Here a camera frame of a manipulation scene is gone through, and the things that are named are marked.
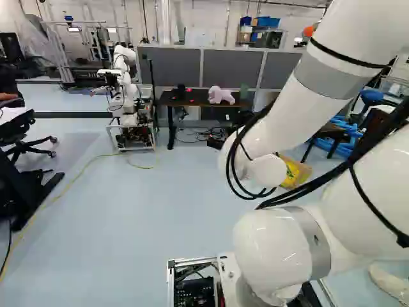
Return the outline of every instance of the yellow cable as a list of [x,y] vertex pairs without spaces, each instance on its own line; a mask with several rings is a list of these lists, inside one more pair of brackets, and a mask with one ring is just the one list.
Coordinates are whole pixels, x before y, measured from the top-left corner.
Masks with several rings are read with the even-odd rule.
[[[36,220],[37,217],[37,213],[39,213],[39,211],[49,207],[50,205],[52,205],[53,203],[55,203],[56,201],[58,201],[61,197],[63,197],[65,195],[65,193],[68,192],[68,190],[71,188],[71,186],[79,179],[79,177],[81,177],[85,170],[88,168],[88,166],[90,166],[93,162],[95,162],[96,160],[100,159],[100,158],[105,158],[105,157],[114,157],[115,155],[126,155],[124,153],[111,153],[111,154],[107,154],[107,155],[97,155],[96,157],[90,159],[85,165],[84,167],[80,170],[80,172],[78,173],[77,176],[75,176],[73,179],[71,179],[71,181],[69,183],[67,183],[67,185],[65,186],[65,188],[63,189],[63,191],[58,195],[55,196],[53,198],[51,198],[50,202],[48,204],[41,204],[38,208],[37,211],[31,216],[30,220],[26,223],[25,227],[23,229],[21,229],[21,231],[18,233],[17,238],[13,241],[13,244],[10,248],[10,253],[8,255],[8,258],[6,260],[6,264],[4,265],[4,269],[3,269],[3,273],[2,275],[0,275],[0,283],[3,281],[4,276],[6,275],[6,271],[7,271],[7,266],[8,266],[8,261],[10,260],[10,258],[12,257],[12,253],[14,251],[14,249],[17,247],[17,245],[21,242],[21,240],[24,240],[24,234],[27,232],[27,230],[33,225],[34,221]],[[152,169],[155,166],[140,166],[137,164],[134,164],[132,162],[129,161],[129,156],[126,158],[127,163],[135,168],[139,168],[139,169]]]

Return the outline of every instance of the white plush toy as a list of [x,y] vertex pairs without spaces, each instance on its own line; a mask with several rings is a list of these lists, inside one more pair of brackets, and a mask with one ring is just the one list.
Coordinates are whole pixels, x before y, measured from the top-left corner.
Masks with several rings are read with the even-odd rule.
[[211,104],[220,104],[222,100],[235,104],[236,100],[231,96],[231,90],[222,90],[217,85],[209,89],[209,102]]

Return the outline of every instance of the light blue floor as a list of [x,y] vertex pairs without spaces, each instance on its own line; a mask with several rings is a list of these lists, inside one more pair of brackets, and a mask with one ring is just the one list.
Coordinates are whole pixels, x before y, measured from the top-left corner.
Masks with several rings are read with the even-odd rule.
[[[39,110],[41,93],[26,93],[25,85],[41,85],[19,85],[26,101]],[[75,107],[84,111],[86,99],[76,104],[69,99],[72,95],[51,94],[54,90],[49,84],[44,87],[49,105],[42,111],[51,107],[54,111]],[[102,107],[102,103],[91,105],[91,101],[87,106]],[[13,252],[0,284],[0,306],[162,307],[166,304],[168,259],[216,255],[232,249],[235,222],[257,202],[242,201],[232,194],[217,170],[216,150],[202,143],[177,143],[174,150],[167,151],[167,129],[160,132],[157,154],[129,157],[133,163],[155,165],[154,169],[135,169],[122,156],[103,158],[60,200],[49,203],[92,157],[113,152],[105,132],[107,123],[37,120],[29,131],[27,139],[57,136],[58,156],[26,155],[19,167],[54,168],[65,171],[66,177]],[[189,140],[187,133],[181,132],[180,139]],[[286,154],[300,160],[305,148],[302,145]],[[307,163],[313,167],[314,177],[341,162],[325,155],[317,148],[311,151]],[[321,191],[297,203],[316,201]],[[3,223],[0,255],[6,250],[6,236]],[[389,264],[388,269],[409,275],[407,265]],[[363,269],[326,282],[339,306],[399,306],[371,283]]]
[[106,111],[105,95],[70,94],[59,84],[19,84],[27,107],[36,111]]

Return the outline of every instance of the circuit board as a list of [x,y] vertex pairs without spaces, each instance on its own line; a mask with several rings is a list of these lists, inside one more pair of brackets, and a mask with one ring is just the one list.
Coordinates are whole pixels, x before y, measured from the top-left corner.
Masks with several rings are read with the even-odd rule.
[[215,307],[213,277],[188,279],[174,287],[175,307]]

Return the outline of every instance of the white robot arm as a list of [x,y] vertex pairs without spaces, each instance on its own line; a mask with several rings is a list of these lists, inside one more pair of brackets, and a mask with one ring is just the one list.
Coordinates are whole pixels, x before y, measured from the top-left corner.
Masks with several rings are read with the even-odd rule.
[[121,45],[115,46],[113,57],[113,69],[121,70],[122,75],[117,77],[118,84],[124,87],[125,96],[134,101],[138,93],[137,86],[131,82],[129,65],[136,62],[136,52]]
[[[237,147],[232,160],[238,178],[279,185],[286,166],[274,152],[311,137],[400,51],[409,34],[408,9],[405,0],[334,0],[273,108]],[[230,136],[221,151],[223,172],[235,138]],[[333,180],[321,202],[244,215],[233,241],[246,284],[263,302],[284,306],[305,281],[375,259],[409,259],[409,248],[393,231],[409,235],[408,166],[405,127],[355,163],[355,178],[345,171]]]

